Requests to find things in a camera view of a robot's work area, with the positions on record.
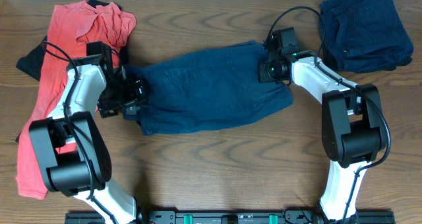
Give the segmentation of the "navy blue shorts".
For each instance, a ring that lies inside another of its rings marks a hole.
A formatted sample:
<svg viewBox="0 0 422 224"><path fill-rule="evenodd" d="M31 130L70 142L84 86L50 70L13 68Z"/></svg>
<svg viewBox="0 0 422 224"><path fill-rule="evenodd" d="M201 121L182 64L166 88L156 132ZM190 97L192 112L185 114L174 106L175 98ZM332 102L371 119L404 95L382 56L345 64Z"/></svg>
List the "navy blue shorts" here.
<svg viewBox="0 0 422 224"><path fill-rule="evenodd" d="M147 67L126 66L147 100L123 117L144 135L221 130L255 123L293 103L283 84L260 83L267 52L256 41L205 49Z"/></svg>

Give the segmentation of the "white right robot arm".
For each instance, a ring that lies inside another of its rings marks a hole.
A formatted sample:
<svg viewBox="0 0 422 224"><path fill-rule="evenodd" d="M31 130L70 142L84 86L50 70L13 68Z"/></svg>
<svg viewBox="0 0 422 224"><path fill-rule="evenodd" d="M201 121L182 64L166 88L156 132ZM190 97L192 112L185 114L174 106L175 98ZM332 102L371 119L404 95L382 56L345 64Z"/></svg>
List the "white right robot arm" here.
<svg viewBox="0 0 422 224"><path fill-rule="evenodd" d="M294 83L322 105L322 145L330 169L312 223L359 223L355 203L363 177L384 161L379 151L391 146L377 87L346 80L312 51L269 53L258 63L258 79Z"/></svg>

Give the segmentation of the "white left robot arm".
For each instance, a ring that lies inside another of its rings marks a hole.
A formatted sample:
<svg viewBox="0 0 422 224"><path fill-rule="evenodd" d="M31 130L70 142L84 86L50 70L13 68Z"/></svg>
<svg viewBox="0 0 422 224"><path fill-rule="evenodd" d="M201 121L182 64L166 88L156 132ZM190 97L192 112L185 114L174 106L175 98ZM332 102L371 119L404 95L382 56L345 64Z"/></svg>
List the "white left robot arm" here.
<svg viewBox="0 0 422 224"><path fill-rule="evenodd" d="M94 122L98 101L113 81L111 57L71 59L69 66L58 104L29 128L46 188L87 203L100 223L148 223L148 214L112 178L111 157Z"/></svg>

